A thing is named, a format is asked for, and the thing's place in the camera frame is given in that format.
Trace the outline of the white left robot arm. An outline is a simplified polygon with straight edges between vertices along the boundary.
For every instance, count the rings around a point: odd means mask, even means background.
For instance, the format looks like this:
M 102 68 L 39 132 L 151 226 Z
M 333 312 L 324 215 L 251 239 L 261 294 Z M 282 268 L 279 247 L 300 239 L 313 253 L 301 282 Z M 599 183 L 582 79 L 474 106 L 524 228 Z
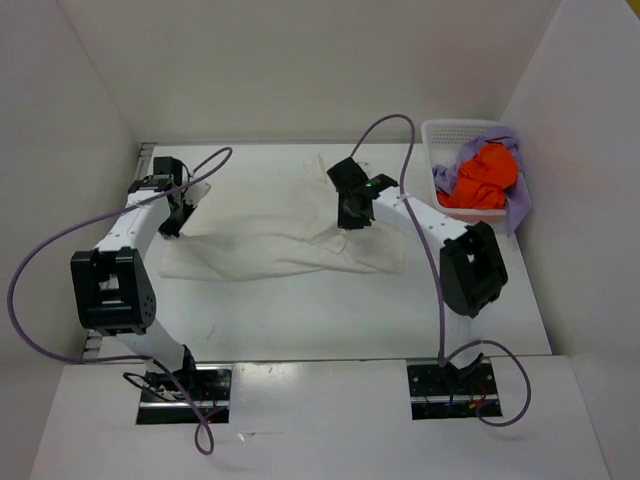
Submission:
M 155 159 L 153 172 L 129 187 L 127 205 L 133 209 L 119 215 L 92 250 L 78 251 L 70 261 L 81 325 L 114 337 L 133 354 L 143 356 L 148 370 L 144 380 L 153 395 L 163 400 L 192 397 L 200 377 L 189 348 L 174 340 L 157 319 L 158 302 L 144 257 L 156 234 L 177 238 L 195 207 L 182 192 L 141 207 L 136 204 L 187 180 L 180 160 Z

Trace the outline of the white t shirt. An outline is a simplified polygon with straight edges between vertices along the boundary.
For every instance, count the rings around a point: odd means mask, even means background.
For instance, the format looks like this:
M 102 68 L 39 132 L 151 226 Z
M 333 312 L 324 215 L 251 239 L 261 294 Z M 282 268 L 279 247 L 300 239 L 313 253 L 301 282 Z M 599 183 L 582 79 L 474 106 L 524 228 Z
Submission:
M 375 222 L 362 230 L 337 225 L 337 193 L 315 155 L 302 175 L 224 180 L 213 175 L 195 211 L 170 240 L 163 278 L 242 282 L 321 270 L 399 274 L 404 244 Z

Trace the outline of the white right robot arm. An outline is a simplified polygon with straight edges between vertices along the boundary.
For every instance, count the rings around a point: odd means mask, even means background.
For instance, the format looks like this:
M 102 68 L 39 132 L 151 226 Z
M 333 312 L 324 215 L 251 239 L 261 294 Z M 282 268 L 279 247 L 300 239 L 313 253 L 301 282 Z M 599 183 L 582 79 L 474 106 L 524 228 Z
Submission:
M 483 221 L 469 224 L 450 218 L 410 195 L 402 180 L 367 176 L 351 157 L 332 166 L 327 176 L 338 195 L 339 228 L 358 230 L 380 221 L 422 246 L 436 289 L 438 380 L 446 391 L 462 392 L 474 374 L 465 360 L 455 357 L 481 342 L 447 355 L 445 310 L 475 318 L 499 298 L 508 274 L 493 228 Z

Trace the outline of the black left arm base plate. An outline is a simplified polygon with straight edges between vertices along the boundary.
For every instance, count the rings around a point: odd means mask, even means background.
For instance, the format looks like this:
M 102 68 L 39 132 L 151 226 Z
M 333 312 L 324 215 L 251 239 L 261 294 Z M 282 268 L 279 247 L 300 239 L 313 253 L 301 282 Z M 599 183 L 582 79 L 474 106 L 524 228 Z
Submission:
M 229 421 L 232 366 L 199 364 L 190 377 L 176 373 L 189 398 L 209 424 Z M 198 417 L 185 396 L 166 374 L 125 372 L 123 377 L 140 391 L 137 425 L 197 424 Z

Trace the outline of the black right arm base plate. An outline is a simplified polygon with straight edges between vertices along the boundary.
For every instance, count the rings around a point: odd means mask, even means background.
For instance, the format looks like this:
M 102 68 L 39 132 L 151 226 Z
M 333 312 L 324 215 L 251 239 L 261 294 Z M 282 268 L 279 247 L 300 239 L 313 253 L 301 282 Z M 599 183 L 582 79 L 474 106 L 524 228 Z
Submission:
M 413 420 L 503 416 L 492 365 L 441 368 L 436 362 L 408 363 L 408 390 Z

